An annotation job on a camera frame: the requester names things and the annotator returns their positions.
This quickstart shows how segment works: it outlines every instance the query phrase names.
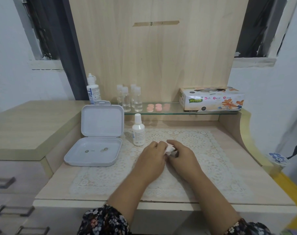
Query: small empty bottle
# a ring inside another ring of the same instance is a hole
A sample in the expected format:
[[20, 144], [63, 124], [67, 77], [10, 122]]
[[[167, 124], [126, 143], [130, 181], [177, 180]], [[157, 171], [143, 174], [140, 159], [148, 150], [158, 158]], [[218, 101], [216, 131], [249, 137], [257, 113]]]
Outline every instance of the small empty bottle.
[[136, 112], [140, 112], [143, 110], [141, 87], [139, 86], [136, 86], [134, 89], [134, 110]]
[[130, 95], [129, 90], [127, 86], [122, 87], [122, 95], [123, 95], [123, 101], [122, 101], [122, 107], [124, 112], [131, 111], [131, 103], [130, 103]]
[[131, 84], [131, 107], [134, 107], [134, 90], [135, 90], [136, 84]]
[[122, 85], [117, 85], [117, 102], [118, 105], [122, 106], [122, 102], [123, 102], [123, 95], [122, 95]]

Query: white lace tablecloth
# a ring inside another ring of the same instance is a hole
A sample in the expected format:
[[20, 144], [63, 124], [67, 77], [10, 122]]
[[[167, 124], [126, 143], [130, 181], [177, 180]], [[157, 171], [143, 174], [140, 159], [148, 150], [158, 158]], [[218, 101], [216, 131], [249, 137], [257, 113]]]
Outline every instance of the white lace tablecloth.
[[[239, 176], [213, 135], [200, 129], [146, 129], [146, 143], [135, 146], [132, 131], [121, 136], [122, 146], [117, 162], [110, 167], [83, 167], [70, 187], [71, 194], [96, 194], [108, 197], [130, 173], [142, 150], [152, 141], [175, 139], [193, 150], [201, 168], [227, 198], [248, 198], [252, 192]], [[166, 165], [161, 176], [146, 189], [144, 201], [190, 202], [195, 197], [190, 186]]]

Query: wooden side panel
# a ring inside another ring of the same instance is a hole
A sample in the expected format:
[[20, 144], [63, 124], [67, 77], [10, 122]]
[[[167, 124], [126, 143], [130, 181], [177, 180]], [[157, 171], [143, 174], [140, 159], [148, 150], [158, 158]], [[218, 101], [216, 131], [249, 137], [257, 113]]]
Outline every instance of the wooden side panel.
[[186, 86], [226, 86], [248, 0], [69, 0], [86, 73], [112, 101], [136, 83], [144, 102]]

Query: glass shelf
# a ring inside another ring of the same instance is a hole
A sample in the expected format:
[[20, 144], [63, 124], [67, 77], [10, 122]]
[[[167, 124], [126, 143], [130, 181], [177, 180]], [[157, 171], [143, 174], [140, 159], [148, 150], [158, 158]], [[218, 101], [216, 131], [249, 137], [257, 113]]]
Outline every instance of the glass shelf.
[[[154, 105], [154, 110], [152, 112], [147, 112], [146, 108], [148, 104], [153, 104]], [[224, 115], [224, 114], [229, 114], [229, 115], [235, 115], [238, 113], [238, 111], [198, 111], [198, 112], [184, 112], [182, 106], [180, 103], [159, 103], [162, 104], [162, 111], [157, 111], [155, 109], [155, 104], [157, 103], [143, 103], [143, 110], [140, 112], [136, 112], [134, 108], [131, 108], [131, 111], [125, 112], [125, 115], [134, 115], [137, 113], [140, 113], [142, 115]], [[169, 110], [167, 107], [164, 107], [165, 104], [170, 104]]]

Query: finger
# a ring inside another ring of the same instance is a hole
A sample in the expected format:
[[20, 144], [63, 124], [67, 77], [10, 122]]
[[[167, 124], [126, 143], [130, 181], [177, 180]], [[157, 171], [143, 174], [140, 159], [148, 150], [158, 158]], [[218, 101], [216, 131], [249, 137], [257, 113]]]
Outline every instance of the finger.
[[157, 150], [159, 152], [165, 152], [166, 148], [168, 147], [168, 144], [166, 144], [164, 141], [159, 141], [158, 145], [157, 145]]
[[184, 145], [181, 142], [178, 142], [177, 140], [168, 139], [167, 143], [174, 145], [174, 147], [177, 150], [180, 150], [180, 148], [184, 147]]
[[149, 144], [149, 146], [148, 146], [148, 147], [150, 147], [150, 148], [155, 148], [157, 145], [158, 145], [158, 143], [157, 143], [157, 142], [155, 142], [155, 141], [152, 141], [152, 142]]

